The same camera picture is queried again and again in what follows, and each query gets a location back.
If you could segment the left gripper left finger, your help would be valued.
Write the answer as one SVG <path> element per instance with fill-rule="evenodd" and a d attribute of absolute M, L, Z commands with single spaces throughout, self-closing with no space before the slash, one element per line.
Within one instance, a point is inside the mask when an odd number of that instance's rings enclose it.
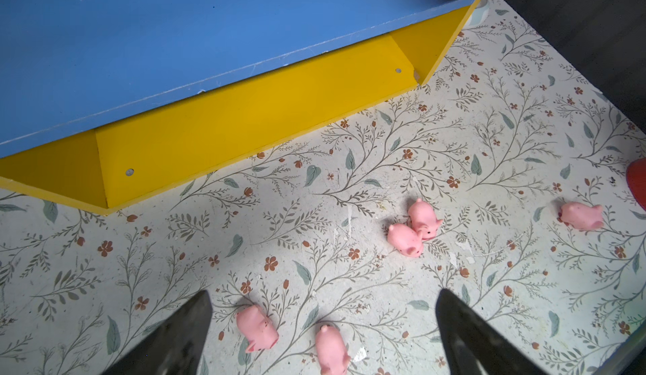
<path fill-rule="evenodd" d="M 106 374 L 195 374 L 212 316 L 209 293 L 199 291 Z"/>

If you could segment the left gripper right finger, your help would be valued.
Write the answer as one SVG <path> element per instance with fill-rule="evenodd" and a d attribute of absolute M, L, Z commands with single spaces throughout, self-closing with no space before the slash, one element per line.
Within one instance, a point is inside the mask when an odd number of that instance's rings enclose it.
<path fill-rule="evenodd" d="M 440 291 L 435 312 L 450 373 L 544 373 L 449 289 Z"/>

